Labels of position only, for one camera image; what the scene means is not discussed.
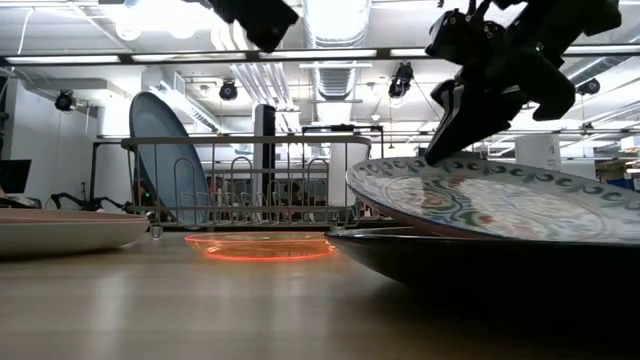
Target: patterned plate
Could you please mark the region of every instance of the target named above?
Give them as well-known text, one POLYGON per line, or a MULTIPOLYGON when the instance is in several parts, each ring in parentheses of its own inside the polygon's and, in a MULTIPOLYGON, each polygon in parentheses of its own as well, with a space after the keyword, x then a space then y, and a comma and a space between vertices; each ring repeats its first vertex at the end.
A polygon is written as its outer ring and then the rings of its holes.
POLYGON ((364 161, 347 173, 363 201, 449 236, 640 245, 640 194, 529 166, 450 158, 364 161))

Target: fluorescent light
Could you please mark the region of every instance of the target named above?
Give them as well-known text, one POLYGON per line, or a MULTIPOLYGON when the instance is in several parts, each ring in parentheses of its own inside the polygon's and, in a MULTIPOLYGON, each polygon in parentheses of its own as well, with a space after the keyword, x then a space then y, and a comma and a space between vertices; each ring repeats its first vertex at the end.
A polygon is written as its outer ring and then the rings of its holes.
POLYGON ((129 135, 98 135, 99 139, 128 139, 129 135))
MULTIPOLYGON (((74 1, 74 5, 76 6, 98 6, 98 0, 94 1, 74 1)), ((21 1, 1 1, 0 7, 2 8, 34 8, 34 7, 48 7, 48 8, 66 8, 68 7, 68 2, 64 0, 55 1, 55 0, 44 0, 44 1, 30 1, 30 0, 21 0, 21 1)))
POLYGON ((219 52, 207 54, 150 54, 132 55, 135 62, 190 62, 190 61, 225 61, 225 60, 245 60, 247 57, 241 52, 219 52))
POLYGON ((378 51, 375 49, 309 49, 309 50, 281 50, 271 54, 260 53, 261 59, 336 59, 336 58, 373 58, 378 51))
POLYGON ((300 69, 364 69, 373 67, 372 63, 313 63, 300 64, 300 69))
POLYGON ((589 56, 607 54, 608 56, 640 52, 640 45, 573 45, 564 53, 571 56, 589 56))
POLYGON ((424 48, 415 48, 415 49, 392 49, 391 57, 429 57, 424 52, 424 48))
POLYGON ((117 55, 81 55, 81 56, 15 56, 6 57, 11 65, 46 65, 46 64, 117 64, 117 55))

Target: large round tray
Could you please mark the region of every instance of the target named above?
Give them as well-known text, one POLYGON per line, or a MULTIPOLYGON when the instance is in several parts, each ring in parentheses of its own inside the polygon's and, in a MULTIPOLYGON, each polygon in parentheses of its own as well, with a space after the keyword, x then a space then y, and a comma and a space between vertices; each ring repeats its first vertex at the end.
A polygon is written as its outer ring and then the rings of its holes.
POLYGON ((343 230, 329 241, 352 259, 413 287, 524 288, 614 284, 640 275, 640 247, 470 239, 413 228, 343 230))

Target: security camera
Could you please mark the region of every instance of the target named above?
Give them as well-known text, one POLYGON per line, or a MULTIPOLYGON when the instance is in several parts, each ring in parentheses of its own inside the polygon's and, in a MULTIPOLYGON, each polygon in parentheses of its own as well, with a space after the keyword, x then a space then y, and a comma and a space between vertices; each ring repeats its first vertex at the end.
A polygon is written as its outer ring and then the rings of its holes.
POLYGON ((236 88, 236 81, 233 79, 225 79, 220 87, 220 98, 224 101, 231 101, 237 97, 238 88, 236 88))
POLYGON ((60 95, 54 103, 56 109, 62 112, 73 112, 76 110, 76 99, 73 97, 73 90, 61 90, 60 95))
POLYGON ((402 62, 398 66, 395 75, 391 78, 389 85, 389 97, 399 99, 403 97, 411 88, 411 80, 413 80, 413 68, 410 62, 402 62))
POLYGON ((576 87, 576 92, 580 95, 595 95, 600 91, 600 82, 598 80, 591 79, 585 83, 582 83, 576 87))

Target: plate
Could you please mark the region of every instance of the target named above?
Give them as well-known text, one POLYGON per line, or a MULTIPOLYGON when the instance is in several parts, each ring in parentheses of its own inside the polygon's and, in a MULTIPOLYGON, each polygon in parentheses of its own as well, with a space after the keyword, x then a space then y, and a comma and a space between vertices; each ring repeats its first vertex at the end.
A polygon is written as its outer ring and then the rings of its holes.
POLYGON ((640 270, 640 246, 627 244, 470 241, 414 228, 342 230, 327 237, 340 252, 382 275, 440 290, 606 285, 635 279, 640 270))
POLYGON ((0 257, 114 249, 136 241, 148 227, 148 221, 0 224, 0 257))
MULTIPOLYGON (((141 92, 131 102, 129 110, 131 137, 184 137, 184 126, 160 98, 141 92)), ((210 206, 207 181, 195 147, 192 144, 138 145, 141 175, 149 191, 167 207, 210 206)), ((207 211, 171 210, 174 220, 185 225, 209 222, 207 211)))
POLYGON ((0 224, 16 223, 72 223, 72 222, 147 222, 145 216, 89 211, 60 211, 39 209, 0 209, 0 224))
POLYGON ((303 261, 331 255, 321 232, 229 232, 190 235, 187 243, 207 258, 229 261, 303 261))
POLYGON ((359 163, 347 183, 381 212, 447 236, 640 243, 640 194, 560 172, 409 157, 359 163))

